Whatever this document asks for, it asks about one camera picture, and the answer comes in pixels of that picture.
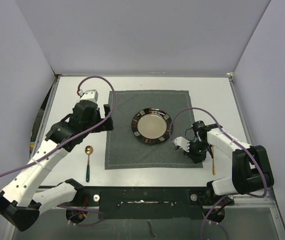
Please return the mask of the gold fork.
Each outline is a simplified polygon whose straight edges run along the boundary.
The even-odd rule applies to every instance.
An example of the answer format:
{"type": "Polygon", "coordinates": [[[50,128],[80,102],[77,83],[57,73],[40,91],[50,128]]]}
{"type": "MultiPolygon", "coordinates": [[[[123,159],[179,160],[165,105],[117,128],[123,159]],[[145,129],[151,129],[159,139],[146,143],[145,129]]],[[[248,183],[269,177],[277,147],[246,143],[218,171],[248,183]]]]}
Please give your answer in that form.
{"type": "Polygon", "coordinates": [[[214,154],[214,146],[211,146],[211,159],[212,159],[212,174],[216,175],[216,166],[215,166],[215,154],[214,154]]]}

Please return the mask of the grey cloth placemat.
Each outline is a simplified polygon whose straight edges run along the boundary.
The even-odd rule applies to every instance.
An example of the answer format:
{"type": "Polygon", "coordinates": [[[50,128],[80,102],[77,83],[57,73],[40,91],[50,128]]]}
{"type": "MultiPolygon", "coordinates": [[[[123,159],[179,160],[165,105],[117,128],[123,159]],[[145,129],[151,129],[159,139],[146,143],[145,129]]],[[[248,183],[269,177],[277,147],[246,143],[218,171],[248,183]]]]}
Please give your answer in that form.
{"type": "Polygon", "coordinates": [[[156,108],[174,120],[173,137],[193,138],[195,122],[191,97],[187,90],[128,90],[109,93],[108,103],[114,129],[107,132],[105,162],[107,170],[134,168],[202,168],[182,150],[174,150],[170,140],[158,144],[141,142],[132,132],[132,119],[141,110],[156,108]]]}

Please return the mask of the gold spoon green handle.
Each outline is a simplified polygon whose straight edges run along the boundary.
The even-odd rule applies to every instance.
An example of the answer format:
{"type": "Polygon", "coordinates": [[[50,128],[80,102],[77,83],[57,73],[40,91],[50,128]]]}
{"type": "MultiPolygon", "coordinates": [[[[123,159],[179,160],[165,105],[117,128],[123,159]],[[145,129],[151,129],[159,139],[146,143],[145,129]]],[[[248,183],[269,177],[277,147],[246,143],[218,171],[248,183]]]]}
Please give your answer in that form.
{"type": "Polygon", "coordinates": [[[94,149],[92,146],[88,145],[85,147],[85,153],[87,155],[87,165],[86,165],[86,175],[85,175],[85,181],[87,183],[90,182],[90,156],[94,152],[94,149]]]}

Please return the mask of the dark rimmed dinner plate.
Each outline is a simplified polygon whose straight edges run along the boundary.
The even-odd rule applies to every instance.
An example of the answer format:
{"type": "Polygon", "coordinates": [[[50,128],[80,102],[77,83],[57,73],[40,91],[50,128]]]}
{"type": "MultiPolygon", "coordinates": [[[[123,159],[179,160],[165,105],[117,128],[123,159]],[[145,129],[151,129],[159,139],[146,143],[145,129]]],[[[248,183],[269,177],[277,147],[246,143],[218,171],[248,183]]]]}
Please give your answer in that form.
{"type": "Polygon", "coordinates": [[[172,119],[158,108],[145,108],[137,112],[131,121],[133,135],[142,143],[157,145],[170,138],[172,119]]]}

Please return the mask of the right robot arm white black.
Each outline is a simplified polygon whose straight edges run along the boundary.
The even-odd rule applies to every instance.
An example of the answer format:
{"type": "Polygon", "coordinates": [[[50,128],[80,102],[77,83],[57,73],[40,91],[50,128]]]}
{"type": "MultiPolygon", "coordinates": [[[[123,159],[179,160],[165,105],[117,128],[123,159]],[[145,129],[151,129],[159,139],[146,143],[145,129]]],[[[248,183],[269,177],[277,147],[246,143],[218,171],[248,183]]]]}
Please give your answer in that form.
{"type": "Polygon", "coordinates": [[[194,164],[203,162],[207,153],[213,157],[213,147],[231,160],[231,176],[208,183],[210,188],[205,192],[208,203],[215,205],[223,199],[223,195],[249,195],[274,185],[269,157],[263,146],[241,142],[216,123],[205,125],[203,121],[197,121],[191,129],[196,139],[177,137],[173,142],[194,164]]]}

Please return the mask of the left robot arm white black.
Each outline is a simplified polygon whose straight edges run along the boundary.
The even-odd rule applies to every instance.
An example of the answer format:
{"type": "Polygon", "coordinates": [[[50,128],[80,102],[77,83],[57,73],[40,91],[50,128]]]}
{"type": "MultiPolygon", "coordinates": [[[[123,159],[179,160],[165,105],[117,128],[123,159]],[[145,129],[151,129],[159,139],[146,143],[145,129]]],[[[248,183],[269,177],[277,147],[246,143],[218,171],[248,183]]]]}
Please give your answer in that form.
{"type": "Polygon", "coordinates": [[[54,167],[80,144],[90,133],[113,130],[111,114],[114,105],[104,105],[105,118],[92,100],[80,100],[72,113],[52,125],[37,153],[21,168],[20,173],[0,190],[0,215],[23,232],[29,229],[38,217],[60,204],[74,206],[84,201],[84,189],[70,178],[57,186],[38,193],[37,190],[54,167]]]}

